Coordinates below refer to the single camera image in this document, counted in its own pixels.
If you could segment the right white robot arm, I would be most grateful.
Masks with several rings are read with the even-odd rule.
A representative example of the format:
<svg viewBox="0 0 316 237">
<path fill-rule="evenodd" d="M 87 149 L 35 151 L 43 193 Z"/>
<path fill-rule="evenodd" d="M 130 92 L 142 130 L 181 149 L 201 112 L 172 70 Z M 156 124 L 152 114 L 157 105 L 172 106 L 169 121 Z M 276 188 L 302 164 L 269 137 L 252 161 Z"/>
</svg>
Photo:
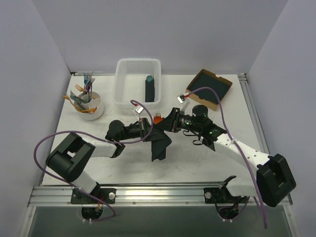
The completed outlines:
<svg viewBox="0 0 316 237">
<path fill-rule="evenodd" d="M 206 147 L 226 155 L 253 172 L 254 180 L 232 176 L 224 182 L 219 189 L 219 196 L 225 202 L 248 196 L 261 198 L 264 204 L 276 207 L 296 188 L 285 157 L 260 152 L 236 140 L 227 130 L 209 119 L 206 106 L 194 106 L 192 115 L 185 115 L 180 109 L 173 108 L 165 118 L 155 115 L 154 124 L 156 129 L 168 132 L 189 131 Z"/>
</svg>

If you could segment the orange plastic spoon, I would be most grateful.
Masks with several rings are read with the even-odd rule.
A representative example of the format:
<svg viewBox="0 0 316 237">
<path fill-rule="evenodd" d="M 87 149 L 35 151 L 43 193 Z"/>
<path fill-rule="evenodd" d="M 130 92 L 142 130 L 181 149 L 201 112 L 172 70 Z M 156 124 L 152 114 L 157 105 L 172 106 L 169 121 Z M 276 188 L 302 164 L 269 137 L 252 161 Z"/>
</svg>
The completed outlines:
<svg viewBox="0 0 316 237">
<path fill-rule="evenodd" d="M 163 120 L 163 118 L 160 117 L 160 116 L 156 116 L 156 117 L 154 117 L 154 119 L 153 119 L 154 124 L 158 124 L 158 123 L 160 123 L 162 120 Z"/>
</svg>

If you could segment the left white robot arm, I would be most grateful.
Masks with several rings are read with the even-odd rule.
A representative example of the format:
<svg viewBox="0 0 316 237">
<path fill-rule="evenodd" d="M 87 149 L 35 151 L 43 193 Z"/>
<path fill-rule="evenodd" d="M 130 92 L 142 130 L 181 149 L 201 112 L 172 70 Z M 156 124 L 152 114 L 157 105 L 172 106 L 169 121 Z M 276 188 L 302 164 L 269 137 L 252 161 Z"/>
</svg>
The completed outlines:
<svg viewBox="0 0 316 237">
<path fill-rule="evenodd" d="M 64 140 L 48 155 L 46 166 L 57 173 L 61 179 L 82 191 L 82 197 L 89 203 L 100 197 L 98 183 L 84 171 L 90 158 L 116 158 L 125 148 L 124 140 L 139 138 L 145 141 L 153 133 L 154 124 L 146 118 L 125 126 L 114 120 L 109 124 L 105 140 L 98 140 L 85 133 L 70 132 Z"/>
</svg>

